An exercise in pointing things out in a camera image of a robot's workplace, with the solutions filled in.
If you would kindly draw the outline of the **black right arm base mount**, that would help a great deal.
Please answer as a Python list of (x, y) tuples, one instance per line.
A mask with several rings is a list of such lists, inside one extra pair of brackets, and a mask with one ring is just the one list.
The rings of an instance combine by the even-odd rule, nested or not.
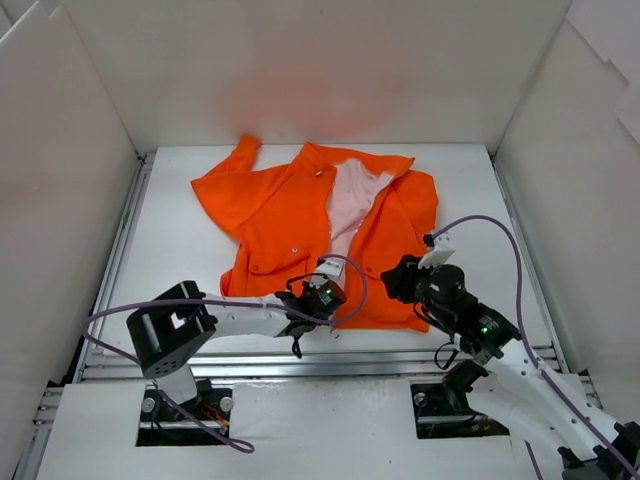
[(411, 385), (413, 416), (419, 440), (507, 436), (509, 430), (474, 410), (467, 399), (472, 384), (488, 372), (471, 360), (447, 371), (439, 383)]

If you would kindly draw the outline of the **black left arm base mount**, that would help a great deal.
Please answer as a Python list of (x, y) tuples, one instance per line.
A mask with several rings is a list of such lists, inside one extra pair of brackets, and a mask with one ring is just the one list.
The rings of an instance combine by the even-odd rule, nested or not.
[[(233, 390), (213, 386), (209, 380), (196, 382), (198, 396), (182, 408), (225, 438), (229, 437)], [(219, 446), (223, 442), (206, 433), (161, 397), (147, 388), (141, 402), (137, 447)]]

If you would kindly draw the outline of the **orange jacket with pink lining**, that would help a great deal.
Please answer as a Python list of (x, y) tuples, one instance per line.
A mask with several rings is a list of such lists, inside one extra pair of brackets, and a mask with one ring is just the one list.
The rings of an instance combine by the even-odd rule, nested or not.
[(305, 144), (286, 165), (256, 170), (261, 143), (244, 136), (191, 186), (210, 219), (238, 244), (220, 279), (225, 296), (263, 296), (313, 271), (319, 258), (350, 258), (341, 276), (346, 329), (428, 331), (409, 305), (388, 297), (381, 274), (426, 252), (436, 226), (433, 177), (413, 159)]

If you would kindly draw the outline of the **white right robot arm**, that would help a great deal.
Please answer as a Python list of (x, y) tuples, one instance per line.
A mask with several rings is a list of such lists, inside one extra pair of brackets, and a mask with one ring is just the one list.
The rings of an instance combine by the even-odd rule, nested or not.
[(523, 331), (467, 291), (462, 269), (422, 268), (406, 255), (381, 279), (390, 298), (415, 307), (466, 355), (442, 380), (449, 409), (483, 413), (557, 453), (564, 479), (638, 478), (638, 424), (616, 420), (549, 367)]

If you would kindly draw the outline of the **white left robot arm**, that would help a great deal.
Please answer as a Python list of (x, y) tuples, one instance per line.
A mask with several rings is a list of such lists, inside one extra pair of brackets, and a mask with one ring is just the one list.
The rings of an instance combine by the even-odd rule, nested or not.
[(344, 291), (327, 276), (302, 286), (299, 295), (279, 291), (231, 300), (207, 296), (191, 280), (175, 285), (126, 320), (143, 377), (158, 381), (185, 370), (205, 343), (223, 337), (290, 337), (300, 359), (300, 338), (329, 323), (346, 303)]

